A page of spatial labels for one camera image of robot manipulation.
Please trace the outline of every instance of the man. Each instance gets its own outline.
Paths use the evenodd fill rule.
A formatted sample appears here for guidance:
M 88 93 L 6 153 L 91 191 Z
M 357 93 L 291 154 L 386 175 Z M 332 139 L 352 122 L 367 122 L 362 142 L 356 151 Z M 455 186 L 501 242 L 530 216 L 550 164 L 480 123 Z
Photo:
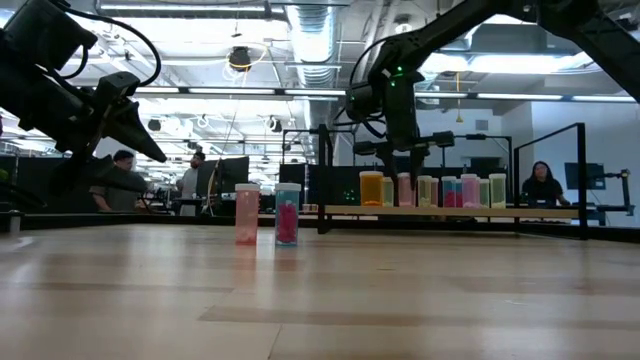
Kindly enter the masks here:
M 131 171 L 133 154 L 126 150 L 118 150 L 113 155 L 113 162 L 120 169 Z M 138 201 L 138 193 L 127 190 L 92 186 L 89 192 L 93 195 L 99 211 L 134 212 Z
M 193 199 L 198 184 L 198 168 L 204 162 L 206 156 L 203 152 L 198 151 L 191 158 L 191 168 L 182 176 L 182 180 L 178 180 L 176 186 L 182 192 L 183 199 Z M 182 205 L 180 208 L 180 216 L 196 216 L 195 205 Z

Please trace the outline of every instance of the jar lid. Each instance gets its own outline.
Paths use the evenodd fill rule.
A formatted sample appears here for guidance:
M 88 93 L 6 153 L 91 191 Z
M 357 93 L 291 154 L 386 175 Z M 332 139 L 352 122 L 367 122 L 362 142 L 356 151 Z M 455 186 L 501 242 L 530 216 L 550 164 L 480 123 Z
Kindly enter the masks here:
M 276 191 L 301 191 L 302 186 L 294 183 L 277 183 L 275 186 Z
M 360 171 L 360 176 L 382 176 L 382 171 Z
M 236 184 L 236 191 L 260 191 L 258 184 Z

